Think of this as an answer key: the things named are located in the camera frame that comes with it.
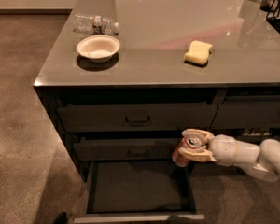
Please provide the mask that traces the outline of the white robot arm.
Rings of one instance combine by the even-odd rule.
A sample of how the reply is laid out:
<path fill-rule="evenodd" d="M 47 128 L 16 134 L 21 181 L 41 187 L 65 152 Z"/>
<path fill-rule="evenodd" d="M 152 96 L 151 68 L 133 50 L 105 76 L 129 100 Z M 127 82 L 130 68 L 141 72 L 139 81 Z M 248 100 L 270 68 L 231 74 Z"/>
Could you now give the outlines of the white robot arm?
<path fill-rule="evenodd" d="M 175 162 L 186 166 L 190 161 L 213 162 L 235 166 L 245 174 L 266 182 L 280 179 L 280 142 L 266 139 L 259 145 L 236 140 L 224 134 L 213 135 L 204 130 L 186 129 L 176 149 Z"/>

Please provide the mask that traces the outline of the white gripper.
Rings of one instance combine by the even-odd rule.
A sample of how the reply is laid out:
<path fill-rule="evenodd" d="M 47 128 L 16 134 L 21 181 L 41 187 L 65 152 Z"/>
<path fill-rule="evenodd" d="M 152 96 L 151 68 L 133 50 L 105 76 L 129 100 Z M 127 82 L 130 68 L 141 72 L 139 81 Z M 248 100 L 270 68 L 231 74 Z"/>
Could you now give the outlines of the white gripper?
<path fill-rule="evenodd" d="M 205 146 L 209 142 L 210 151 L 206 147 L 181 147 L 178 153 L 185 159 L 198 162 L 214 161 L 221 166 L 234 165 L 238 144 L 233 137 L 223 134 L 214 137 L 212 133 L 199 129 L 186 129 L 182 135 L 190 146 Z"/>

